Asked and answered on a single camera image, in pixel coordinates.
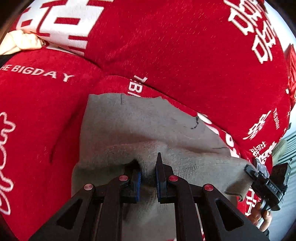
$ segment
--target gray cloth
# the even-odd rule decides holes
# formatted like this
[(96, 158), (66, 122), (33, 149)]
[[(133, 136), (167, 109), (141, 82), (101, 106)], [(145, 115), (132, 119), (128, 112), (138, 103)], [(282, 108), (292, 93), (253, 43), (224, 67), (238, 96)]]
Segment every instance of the gray cloth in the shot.
[(273, 166), (275, 166), (278, 163), (278, 160), (282, 157), (282, 155), (285, 154), (287, 150), (287, 146), (288, 146), (287, 140), (281, 139), (280, 142), (272, 150), (271, 156), (272, 156)]
[(258, 158), (255, 158), (255, 161), (253, 162), (253, 164), (254, 164), (254, 167), (257, 169), (257, 172), (261, 172), (264, 178), (269, 178), (269, 172), (267, 170), (267, 167), (261, 164)]
[(123, 241), (164, 241), (176, 236), (174, 206), (157, 202), (158, 152), (176, 175), (199, 186), (211, 183), (225, 195), (242, 199), (252, 183), (244, 172), (246, 160), (231, 157), (218, 135), (168, 101), (112, 93), (90, 95), (72, 193), (86, 183), (108, 183), (123, 174), (124, 164), (136, 159), (143, 176), (141, 200), (131, 205), (123, 222)]

